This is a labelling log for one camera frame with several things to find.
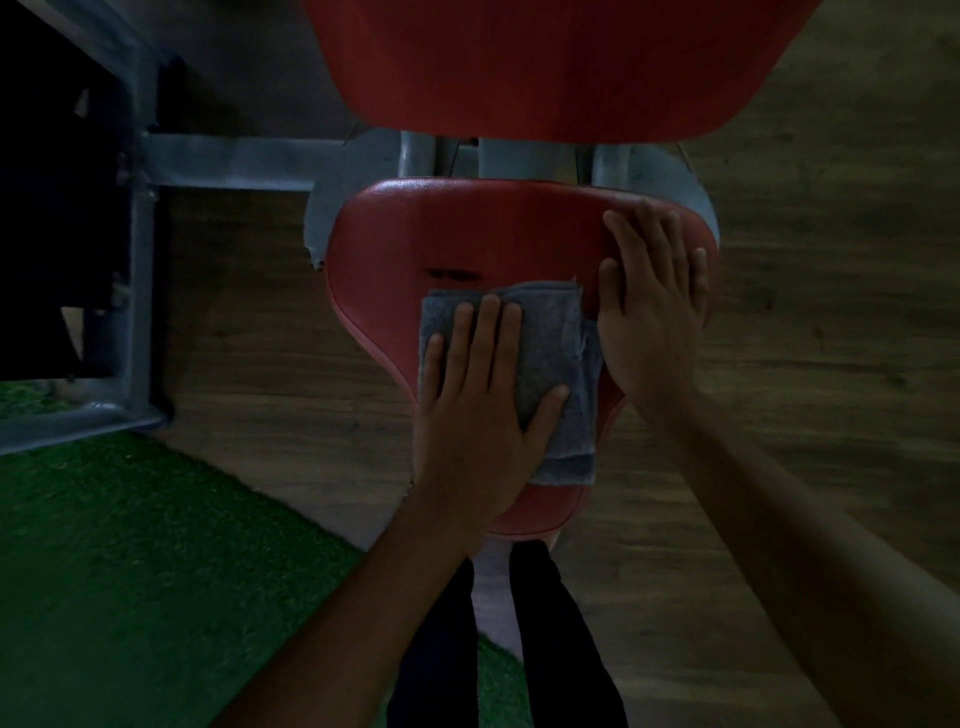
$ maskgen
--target red seat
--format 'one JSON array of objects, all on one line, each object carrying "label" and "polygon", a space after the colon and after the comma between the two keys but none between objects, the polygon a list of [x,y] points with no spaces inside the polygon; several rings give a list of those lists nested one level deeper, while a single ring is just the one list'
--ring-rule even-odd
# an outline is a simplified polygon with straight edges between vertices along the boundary
[{"label": "red seat", "polygon": [[598,143],[711,132],[820,0],[304,0],[370,124]]},{"label": "red seat", "polygon": [[[637,196],[553,182],[389,180],[350,199],[326,252],[327,291],[337,316],[411,401],[417,395],[420,302],[434,288],[489,289],[525,280],[578,280],[596,317],[597,268],[618,257],[604,210],[630,214]],[[718,252],[707,225],[684,207],[687,248]],[[610,430],[623,393],[600,377],[597,440]],[[523,539],[563,526],[583,506],[582,486],[527,485],[492,533]]]}]

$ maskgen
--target gray metal frame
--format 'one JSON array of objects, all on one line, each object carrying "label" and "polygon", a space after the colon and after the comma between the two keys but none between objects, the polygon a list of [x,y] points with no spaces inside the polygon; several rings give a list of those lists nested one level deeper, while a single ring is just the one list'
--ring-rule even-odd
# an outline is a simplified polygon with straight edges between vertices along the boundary
[{"label": "gray metal frame", "polygon": [[84,353],[111,372],[78,382],[85,404],[78,409],[0,421],[0,454],[123,429],[163,425],[150,403],[151,318],[154,281],[156,186],[143,170],[143,142],[156,122],[160,55],[109,6],[100,2],[25,0],[81,50],[119,79],[130,99],[130,268],[114,286],[116,306],[84,313]]},{"label": "gray metal frame", "polygon": [[209,187],[310,192],[304,240],[315,266],[342,204],[392,177],[550,180],[634,191],[699,213],[720,240],[706,191],[682,161],[652,145],[577,147],[375,129],[355,138],[281,139],[152,133],[162,53],[103,0],[20,0],[120,80],[132,101],[128,184],[131,269],[113,311],[84,317],[91,347],[115,372],[83,382],[87,404],[70,412],[0,421],[0,454],[121,429],[162,425],[151,406],[151,305],[156,189]]}]

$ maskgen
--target forearm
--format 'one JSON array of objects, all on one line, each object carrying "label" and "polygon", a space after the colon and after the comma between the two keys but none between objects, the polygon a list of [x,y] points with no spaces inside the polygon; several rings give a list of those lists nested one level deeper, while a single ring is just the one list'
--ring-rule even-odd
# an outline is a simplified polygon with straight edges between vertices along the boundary
[{"label": "forearm", "polygon": [[708,399],[642,413],[845,723],[960,720],[960,597],[819,500]]},{"label": "forearm", "polygon": [[217,725],[370,725],[404,650],[468,555],[417,496],[364,560],[233,699]]}]

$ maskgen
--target red upholstered pad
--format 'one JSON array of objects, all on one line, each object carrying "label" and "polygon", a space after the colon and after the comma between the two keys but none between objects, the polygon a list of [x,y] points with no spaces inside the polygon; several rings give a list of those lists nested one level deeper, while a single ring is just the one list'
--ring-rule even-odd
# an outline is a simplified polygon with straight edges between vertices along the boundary
[{"label": "red upholstered pad", "polygon": [[711,132],[820,0],[304,0],[333,81],[380,127],[581,143]]},{"label": "red upholstered pad", "polygon": [[[351,334],[416,398],[420,302],[433,288],[501,288],[526,280],[578,280],[595,317],[597,268],[619,257],[604,210],[631,214],[637,196],[553,182],[390,180],[368,187],[340,211],[326,253],[327,290]],[[703,220],[680,212],[689,250],[717,248]],[[597,433],[610,429],[623,394],[600,377]],[[528,485],[493,532],[533,537],[561,527],[586,488]]]}]

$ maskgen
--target black pants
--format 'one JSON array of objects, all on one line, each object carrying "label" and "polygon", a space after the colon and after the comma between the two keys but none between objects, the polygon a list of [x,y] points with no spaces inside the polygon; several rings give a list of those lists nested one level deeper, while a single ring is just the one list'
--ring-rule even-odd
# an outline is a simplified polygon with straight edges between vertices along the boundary
[{"label": "black pants", "polygon": [[[477,624],[465,561],[427,614],[387,708],[389,728],[477,725]],[[537,728],[627,725],[623,700],[543,541],[514,546],[510,589]]]}]

